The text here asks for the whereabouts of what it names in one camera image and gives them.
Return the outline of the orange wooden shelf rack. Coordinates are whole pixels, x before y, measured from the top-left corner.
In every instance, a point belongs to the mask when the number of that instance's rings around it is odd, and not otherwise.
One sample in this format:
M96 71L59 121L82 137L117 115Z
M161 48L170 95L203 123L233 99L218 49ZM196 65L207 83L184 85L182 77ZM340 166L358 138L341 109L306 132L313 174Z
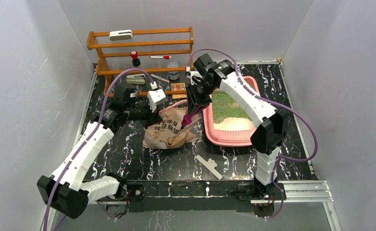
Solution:
M126 69L140 68L153 74L168 71L181 73L187 66L193 66L193 27L132 31L132 39L119 41L111 41L109 32L91 31L88 35L86 47L97 52L95 71L105 78L104 92L109 91L113 78ZM138 52L140 66L132 65L131 51ZM151 59L153 55L171 55L171 59ZM170 62L177 62L179 67L167 68Z

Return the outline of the cat litter bag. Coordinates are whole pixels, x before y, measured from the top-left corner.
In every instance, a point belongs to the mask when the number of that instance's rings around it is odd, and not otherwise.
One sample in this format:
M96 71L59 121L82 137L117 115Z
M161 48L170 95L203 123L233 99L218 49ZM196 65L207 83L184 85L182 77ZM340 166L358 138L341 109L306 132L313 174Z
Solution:
M187 104L187 100L181 100L159 112L163 121L144 130L144 148L176 149L197 140L191 129L197 124L201 116L200 114L194 115L192 123L182 126L183 117L188 109L185 104Z

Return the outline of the grey bag sealing clip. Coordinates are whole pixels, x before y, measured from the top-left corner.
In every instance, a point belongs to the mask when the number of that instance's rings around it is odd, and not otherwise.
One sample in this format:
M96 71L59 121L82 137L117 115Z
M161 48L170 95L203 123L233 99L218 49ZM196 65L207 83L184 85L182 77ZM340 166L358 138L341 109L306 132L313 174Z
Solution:
M200 155L196 155L195 159L199 161L209 172L211 172L218 180L222 180L223 176L220 172L216 170L217 164L214 160L211 158L208 160L205 160Z

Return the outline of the purple litter scoop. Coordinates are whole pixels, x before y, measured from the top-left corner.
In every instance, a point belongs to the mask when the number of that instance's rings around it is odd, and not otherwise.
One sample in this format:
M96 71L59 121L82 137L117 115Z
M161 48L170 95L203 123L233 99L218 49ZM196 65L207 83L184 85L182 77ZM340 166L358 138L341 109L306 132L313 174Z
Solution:
M196 122L200 118L199 108L187 108L186 114L182 119L182 127L188 126Z

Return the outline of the pink cat litter box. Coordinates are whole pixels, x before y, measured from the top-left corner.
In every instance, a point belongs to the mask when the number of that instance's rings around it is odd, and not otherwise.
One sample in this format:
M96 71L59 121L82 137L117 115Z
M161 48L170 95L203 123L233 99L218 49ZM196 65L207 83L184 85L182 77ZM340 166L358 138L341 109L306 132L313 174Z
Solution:
M211 95L212 103L203 110L206 137L218 146L250 146L250 137L256 127L227 93L216 90Z

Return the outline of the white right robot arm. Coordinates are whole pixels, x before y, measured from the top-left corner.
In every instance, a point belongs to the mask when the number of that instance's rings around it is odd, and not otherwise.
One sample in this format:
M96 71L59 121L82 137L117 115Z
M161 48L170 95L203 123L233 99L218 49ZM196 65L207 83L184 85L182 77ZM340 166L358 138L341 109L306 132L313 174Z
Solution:
M186 89L188 110L182 119L182 127L191 124L194 115L210 106L215 90L221 90L233 98L256 127L250 141L256 149L258 166L253 186L248 191L260 199L268 199L277 183L275 165L286 137L289 112L285 108L278 110L260 97L240 75L234 59L217 63L206 53L198 57L193 66L194 71L190 66L185 67L186 75L200 79L193 81Z

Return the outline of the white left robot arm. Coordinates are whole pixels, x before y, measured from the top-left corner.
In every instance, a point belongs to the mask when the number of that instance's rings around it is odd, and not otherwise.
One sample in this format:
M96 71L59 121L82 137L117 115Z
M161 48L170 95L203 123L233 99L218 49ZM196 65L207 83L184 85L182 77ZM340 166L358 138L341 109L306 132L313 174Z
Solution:
M159 106L166 101L164 91L151 85L147 100L139 102L134 89L115 87L113 98L105 98L102 108L87 124L83 137L62 164L49 176L41 176L37 187L48 208L71 219L78 218L88 204L104 197L124 200L128 197L126 180L109 173L100 179L84 182L84 178L102 148L111 141L127 121L145 121L146 126L161 121Z

